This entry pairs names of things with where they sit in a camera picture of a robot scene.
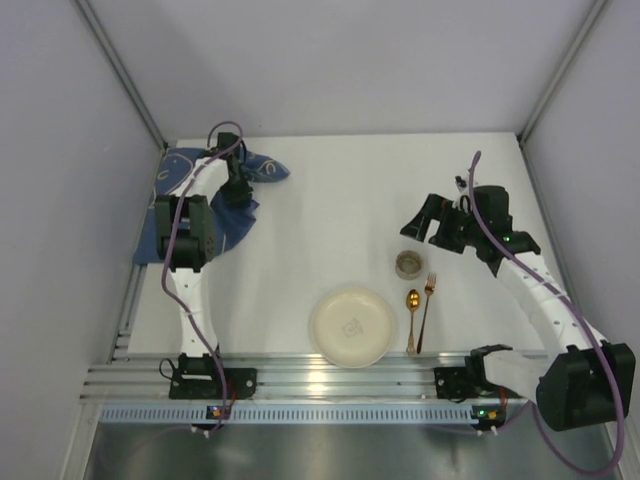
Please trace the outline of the blue cloth placemat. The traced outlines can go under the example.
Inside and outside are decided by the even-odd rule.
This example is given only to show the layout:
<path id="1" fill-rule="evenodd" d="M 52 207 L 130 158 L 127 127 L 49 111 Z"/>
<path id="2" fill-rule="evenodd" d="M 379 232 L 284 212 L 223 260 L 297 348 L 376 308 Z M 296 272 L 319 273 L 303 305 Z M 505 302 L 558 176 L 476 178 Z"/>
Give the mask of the blue cloth placemat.
<path id="1" fill-rule="evenodd" d="M 202 148 L 171 147 L 167 150 L 157 171 L 155 184 L 149 198 L 142 232 L 133 263 L 138 265 L 159 264 L 163 260 L 156 250 L 156 222 L 154 204 L 158 195 L 172 194 L 191 174 L 195 161 L 203 153 Z M 247 151 L 241 161 L 241 170 L 249 184 L 276 183 L 287 179 L 290 171 L 277 160 Z M 224 195 L 218 192 L 210 202 L 214 227 L 214 255 L 219 256 L 236 247 L 249 233 L 256 222 L 259 203 L 251 200 L 242 207 L 229 206 Z"/>

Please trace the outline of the rose gold fork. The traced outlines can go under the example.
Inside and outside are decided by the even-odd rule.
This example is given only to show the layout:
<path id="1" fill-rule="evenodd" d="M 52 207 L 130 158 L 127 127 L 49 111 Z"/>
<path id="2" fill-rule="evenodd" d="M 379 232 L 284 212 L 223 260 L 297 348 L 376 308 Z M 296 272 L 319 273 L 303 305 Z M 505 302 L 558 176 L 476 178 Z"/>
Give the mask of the rose gold fork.
<path id="1" fill-rule="evenodd" d="M 425 336 L 425 329 L 426 329 L 426 318 L 427 318 L 427 314 L 428 314 L 429 303 L 430 303 L 431 297 L 433 296 L 433 294 L 435 292 L 436 283 L 437 283 L 437 274 L 433 273 L 433 272 L 429 273 L 427 275 L 427 279 L 426 279 L 426 282 L 425 282 L 425 285 L 424 285 L 424 293 L 426 295 L 426 299 L 425 299 L 424 312 L 423 312 L 423 316 L 422 316 L 421 327 L 420 327 L 420 332 L 419 332 L 419 337 L 418 337 L 418 342 L 417 342 L 417 347 L 416 347 L 416 353 L 417 354 L 420 354 L 422 352 L 424 336 Z"/>

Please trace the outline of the gold spoon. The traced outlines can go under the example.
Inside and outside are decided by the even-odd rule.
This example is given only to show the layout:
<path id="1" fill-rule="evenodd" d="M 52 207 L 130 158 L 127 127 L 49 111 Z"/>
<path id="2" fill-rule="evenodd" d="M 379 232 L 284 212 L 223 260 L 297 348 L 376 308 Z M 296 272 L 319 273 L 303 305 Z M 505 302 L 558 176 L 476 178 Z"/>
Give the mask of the gold spoon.
<path id="1" fill-rule="evenodd" d="M 407 307 L 410 314 L 410 326 L 409 326 L 409 334 L 406 346 L 406 353 L 408 356 L 413 356 L 416 354 L 415 348 L 415 339 L 414 339 L 414 317 L 415 313 L 420 307 L 421 297 L 420 293 L 416 289 L 411 289 L 405 298 L 405 306 Z"/>

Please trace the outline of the cream round plate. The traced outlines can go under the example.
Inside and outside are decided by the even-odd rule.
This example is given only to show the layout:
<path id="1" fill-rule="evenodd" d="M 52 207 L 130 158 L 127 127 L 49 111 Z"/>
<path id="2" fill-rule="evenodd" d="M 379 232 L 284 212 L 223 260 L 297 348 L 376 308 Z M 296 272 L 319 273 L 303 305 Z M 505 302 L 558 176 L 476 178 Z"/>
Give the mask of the cream round plate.
<path id="1" fill-rule="evenodd" d="M 308 322 L 309 338 L 330 363 L 346 369 L 369 367 L 382 359 L 396 336 L 396 315 L 371 289 L 349 285 L 324 295 Z"/>

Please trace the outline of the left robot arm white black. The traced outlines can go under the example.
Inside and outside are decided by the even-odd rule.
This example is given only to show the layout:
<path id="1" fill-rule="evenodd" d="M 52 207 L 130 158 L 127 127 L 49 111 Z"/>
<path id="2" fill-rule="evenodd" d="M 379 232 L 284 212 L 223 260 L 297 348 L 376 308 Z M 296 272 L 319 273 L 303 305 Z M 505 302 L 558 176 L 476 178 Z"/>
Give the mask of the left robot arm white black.
<path id="1" fill-rule="evenodd" d="M 247 160 L 241 136 L 220 132 L 179 183 L 154 197 L 155 258 L 162 263 L 161 288 L 179 309 L 186 358 L 217 355 L 208 273 L 213 259 L 237 246 L 255 223 Z"/>

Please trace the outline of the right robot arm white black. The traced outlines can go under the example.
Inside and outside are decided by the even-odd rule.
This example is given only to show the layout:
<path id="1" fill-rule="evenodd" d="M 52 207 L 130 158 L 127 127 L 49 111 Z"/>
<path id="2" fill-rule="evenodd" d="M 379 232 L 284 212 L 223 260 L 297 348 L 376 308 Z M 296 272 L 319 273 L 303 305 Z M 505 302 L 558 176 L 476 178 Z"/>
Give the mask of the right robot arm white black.
<path id="1" fill-rule="evenodd" d="M 627 417 L 634 353 L 580 325 L 538 244 L 528 232 L 514 230 L 505 188 L 465 189 L 455 200 L 430 194 L 400 233 L 457 254 L 474 249 L 544 346 L 547 359 L 540 362 L 504 344 L 472 350 L 465 366 L 473 383 L 484 390 L 501 386 L 533 402 L 554 431 Z"/>

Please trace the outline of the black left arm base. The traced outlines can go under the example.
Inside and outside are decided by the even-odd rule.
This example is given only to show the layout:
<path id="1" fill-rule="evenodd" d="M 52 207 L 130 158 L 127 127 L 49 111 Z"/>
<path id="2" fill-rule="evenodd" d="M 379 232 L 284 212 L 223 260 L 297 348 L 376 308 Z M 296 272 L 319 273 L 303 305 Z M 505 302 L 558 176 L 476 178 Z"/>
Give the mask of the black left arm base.
<path id="1" fill-rule="evenodd" d="M 223 368 L 220 376 L 215 359 L 209 354 L 188 357 L 181 354 L 171 367 L 169 398 L 172 400 L 244 400 L 251 398 L 257 387 L 255 368 Z"/>

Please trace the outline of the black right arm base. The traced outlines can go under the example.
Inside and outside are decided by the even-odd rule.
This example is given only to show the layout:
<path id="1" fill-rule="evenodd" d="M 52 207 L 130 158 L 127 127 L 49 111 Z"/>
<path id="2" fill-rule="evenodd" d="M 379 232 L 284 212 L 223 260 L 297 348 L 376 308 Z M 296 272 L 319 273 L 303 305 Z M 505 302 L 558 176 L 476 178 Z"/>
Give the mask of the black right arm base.
<path id="1" fill-rule="evenodd" d="M 511 351 L 504 344 L 478 347 L 464 357 L 464 365 L 456 367 L 436 367 L 434 369 L 436 394 L 438 399 L 462 403 L 476 398 L 497 398 L 499 386 L 486 379 L 484 359 L 490 353 Z"/>

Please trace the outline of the left aluminium frame post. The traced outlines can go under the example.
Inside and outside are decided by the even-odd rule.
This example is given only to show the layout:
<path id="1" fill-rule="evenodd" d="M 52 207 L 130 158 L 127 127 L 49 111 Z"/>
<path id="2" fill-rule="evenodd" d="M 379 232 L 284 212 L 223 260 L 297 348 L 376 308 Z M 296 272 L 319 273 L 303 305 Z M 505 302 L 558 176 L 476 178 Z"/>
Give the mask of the left aluminium frame post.
<path id="1" fill-rule="evenodd" d="M 140 94 L 133 78 L 131 77 L 107 30 L 103 26 L 103 23 L 97 15 L 93 5 L 87 0 L 72 0 L 71 3 L 87 25 L 91 35 L 97 42 L 99 49 L 105 56 L 106 61 L 115 75 L 121 89 L 124 91 L 131 106 L 142 121 L 154 144 L 160 150 L 165 150 L 168 143 L 143 100 L 142 95 Z"/>

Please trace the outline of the aluminium frame post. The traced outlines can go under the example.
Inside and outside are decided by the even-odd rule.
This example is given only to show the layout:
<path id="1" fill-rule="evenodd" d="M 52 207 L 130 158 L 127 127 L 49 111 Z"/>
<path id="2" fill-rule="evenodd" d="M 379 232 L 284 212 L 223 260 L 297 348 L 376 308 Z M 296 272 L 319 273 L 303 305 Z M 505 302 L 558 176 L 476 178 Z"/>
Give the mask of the aluminium frame post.
<path id="1" fill-rule="evenodd" d="M 580 54 L 585 48 L 611 4 L 608 0 L 591 1 L 589 8 L 580 20 L 578 27 L 571 35 L 569 42 L 554 67 L 551 75 L 545 83 L 542 93 L 535 101 L 531 112 L 528 114 L 524 126 L 516 135 L 520 148 L 524 148 L 542 120 L 546 111 L 550 108 L 554 98 L 561 90 L 563 83 L 571 73 Z"/>
<path id="2" fill-rule="evenodd" d="M 124 91 L 131 106 L 142 121 L 154 144 L 160 150 L 165 150 L 168 143 L 143 100 L 142 95 L 140 94 L 133 78 L 131 77 L 107 30 L 103 26 L 103 23 L 97 15 L 93 5 L 87 0 L 72 0 L 71 3 L 87 25 L 91 35 L 97 42 L 99 49 L 105 56 L 106 61 L 115 75 L 121 89 Z"/>

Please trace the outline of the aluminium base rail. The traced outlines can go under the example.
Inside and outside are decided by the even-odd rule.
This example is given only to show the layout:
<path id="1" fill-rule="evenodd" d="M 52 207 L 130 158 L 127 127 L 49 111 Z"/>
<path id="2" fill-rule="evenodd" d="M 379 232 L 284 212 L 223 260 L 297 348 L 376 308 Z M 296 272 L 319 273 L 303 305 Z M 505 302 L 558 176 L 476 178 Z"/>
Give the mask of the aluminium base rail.
<path id="1" fill-rule="evenodd" d="M 319 354 L 230 355 L 227 368 L 257 370 L 255 401 L 419 400 L 435 395 L 434 369 L 461 367 L 459 352 L 408 357 L 392 353 L 361 369 L 338 367 Z M 89 367 L 80 399 L 164 400 L 170 373 L 159 356 L 121 356 Z"/>

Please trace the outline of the right aluminium frame post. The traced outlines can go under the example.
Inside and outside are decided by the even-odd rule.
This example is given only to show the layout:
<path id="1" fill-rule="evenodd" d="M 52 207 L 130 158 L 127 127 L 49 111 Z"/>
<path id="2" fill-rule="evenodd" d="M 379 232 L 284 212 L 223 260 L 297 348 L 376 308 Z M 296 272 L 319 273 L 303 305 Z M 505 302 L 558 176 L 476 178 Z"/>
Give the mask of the right aluminium frame post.
<path id="1" fill-rule="evenodd" d="M 580 54 L 585 48 L 611 4 L 608 0 L 591 1 L 589 8 L 580 20 L 578 27 L 571 35 L 569 42 L 554 67 L 551 75 L 545 83 L 542 93 L 535 101 L 531 112 L 528 114 L 524 126 L 516 135 L 520 148 L 524 148 L 542 120 L 546 111 L 550 108 L 554 98 L 561 90 L 563 83 L 571 73 Z"/>

